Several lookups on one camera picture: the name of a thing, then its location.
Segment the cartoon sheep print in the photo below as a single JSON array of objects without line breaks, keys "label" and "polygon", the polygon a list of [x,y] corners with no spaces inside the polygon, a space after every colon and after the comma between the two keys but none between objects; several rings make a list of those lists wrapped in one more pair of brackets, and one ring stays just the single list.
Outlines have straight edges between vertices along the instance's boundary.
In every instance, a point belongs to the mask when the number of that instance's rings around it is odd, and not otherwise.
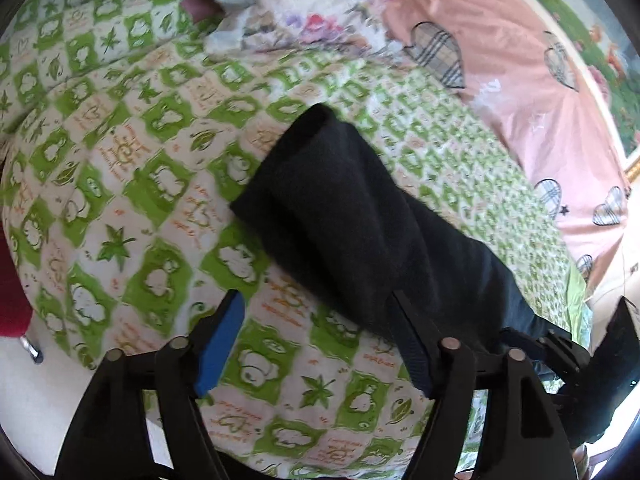
[{"label": "cartoon sheep print", "polygon": [[[230,205],[327,102],[396,182],[491,247],[538,314],[578,334],[555,202],[424,70],[312,48],[209,58],[181,1],[27,0],[0,41],[2,222],[27,296],[93,370],[110,348],[189,333],[239,290],[244,323],[200,407],[215,447],[279,478],[399,479],[431,403],[398,349],[319,303]],[[616,221],[619,195],[603,193],[594,221]]]}]

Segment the screw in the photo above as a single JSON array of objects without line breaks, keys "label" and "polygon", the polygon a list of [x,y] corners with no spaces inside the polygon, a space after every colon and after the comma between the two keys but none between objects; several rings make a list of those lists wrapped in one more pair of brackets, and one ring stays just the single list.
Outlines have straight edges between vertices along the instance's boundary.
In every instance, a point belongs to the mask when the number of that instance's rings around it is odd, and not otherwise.
[{"label": "screw", "polygon": [[104,356],[106,357],[107,361],[117,361],[123,355],[124,355],[124,352],[119,348],[112,348]]},{"label": "screw", "polygon": [[514,361],[524,361],[526,354],[519,348],[512,348],[509,350],[509,357]]},{"label": "screw", "polygon": [[458,350],[460,348],[460,341],[455,337],[446,337],[441,341],[441,343],[447,350]]},{"label": "screw", "polygon": [[174,337],[173,339],[171,339],[171,341],[169,341],[169,346],[174,350],[181,350],[182,348],[186,348],[188,344],[189,340],[182,335]]}]

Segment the bed sheet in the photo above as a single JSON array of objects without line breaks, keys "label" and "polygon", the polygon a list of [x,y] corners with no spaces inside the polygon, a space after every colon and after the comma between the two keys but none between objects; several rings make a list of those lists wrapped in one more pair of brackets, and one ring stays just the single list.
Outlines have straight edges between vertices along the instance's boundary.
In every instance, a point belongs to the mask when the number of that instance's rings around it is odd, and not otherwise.
[{"label": "bed sheet", "polygon": [[525,0],[393,0],[386,22],[419,64],[440,62],[508,147],[593,290],[622,237],[630,188],[559,38]]},{"label": "bed sheet", "polygon": [[[122,20],[151,3],[121,1],[91,30],[119,38]],[[174,24],[178,1],[167,3]],[[94,19],[103,4],[84,1],[63,19]],[[163,19],[150,15],[148,43],[44,80],[4,131],[5,233],[31,304],[72,358],[93,369],[109,348],[155,350],[237,288],[246,320],[201,405],[215,446],[281,478],[402,475],[432,403],[398,350],[318,304],[228,208],[317,102],[358,127],[400,186],[487,244],[538,314],[580,333],[581,280],[569,279],[543,205],[494,134],[423,69],[321,50],[209,59],[202,34],[186,26],[160,38]],[[41,73],[73,41],[32,48],[23,62]],[[96,41],[90,52],[108,51]],[[16,83],[0,82],[0,95]],[[485,405],[477,394],[461,468],[475,460]]]}]

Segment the blue gripper pad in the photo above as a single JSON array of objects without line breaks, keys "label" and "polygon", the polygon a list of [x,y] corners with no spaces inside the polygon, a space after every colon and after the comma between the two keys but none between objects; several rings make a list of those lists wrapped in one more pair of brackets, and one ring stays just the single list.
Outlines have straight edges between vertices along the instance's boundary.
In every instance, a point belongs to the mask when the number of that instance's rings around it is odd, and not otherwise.
[{"label": "blue gripper pad", "polygon": [[204,352],[200,354],[200,373],[193,385],[198,397],[204,397],[218,384],[243,321],[244,299],[242,294],[236,292]]}]

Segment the red fabric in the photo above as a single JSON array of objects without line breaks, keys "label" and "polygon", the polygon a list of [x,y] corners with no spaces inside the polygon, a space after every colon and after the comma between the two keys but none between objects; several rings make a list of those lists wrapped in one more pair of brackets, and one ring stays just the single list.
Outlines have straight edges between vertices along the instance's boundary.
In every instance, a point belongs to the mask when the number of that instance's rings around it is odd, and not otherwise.
[{"label": "red fabric", "polygon": [[0,226],[0,336],[24,335],[32,313]]}]

